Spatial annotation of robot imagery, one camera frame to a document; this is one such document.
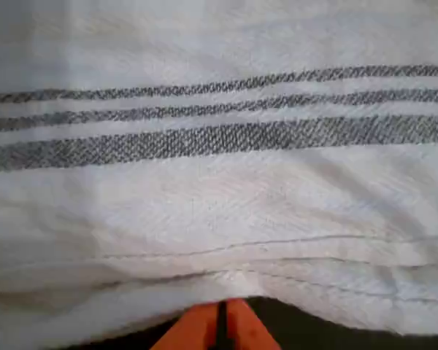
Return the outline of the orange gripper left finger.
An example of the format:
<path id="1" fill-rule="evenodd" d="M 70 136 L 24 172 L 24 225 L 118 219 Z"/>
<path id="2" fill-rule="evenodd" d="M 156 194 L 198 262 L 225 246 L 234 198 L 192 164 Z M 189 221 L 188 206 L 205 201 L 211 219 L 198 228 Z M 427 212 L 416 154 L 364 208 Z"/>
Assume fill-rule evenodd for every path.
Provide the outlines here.
<path id="1" fill-rule="evenodd" d="M 216 343 L 217 316 L 217 303 L 193 306 L 150 349 L 211 349 Z"/>

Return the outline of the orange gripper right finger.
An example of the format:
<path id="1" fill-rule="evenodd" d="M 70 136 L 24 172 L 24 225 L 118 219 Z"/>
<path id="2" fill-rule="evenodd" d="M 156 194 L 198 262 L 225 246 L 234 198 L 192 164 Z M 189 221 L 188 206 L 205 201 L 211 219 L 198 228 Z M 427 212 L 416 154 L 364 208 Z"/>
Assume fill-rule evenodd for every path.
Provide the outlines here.
<path id="1" fill-rule="evenodd" d="M 232 349 L 278 350 L 278 342 L 243 299 L 226 301 L 226 335 Z"/>

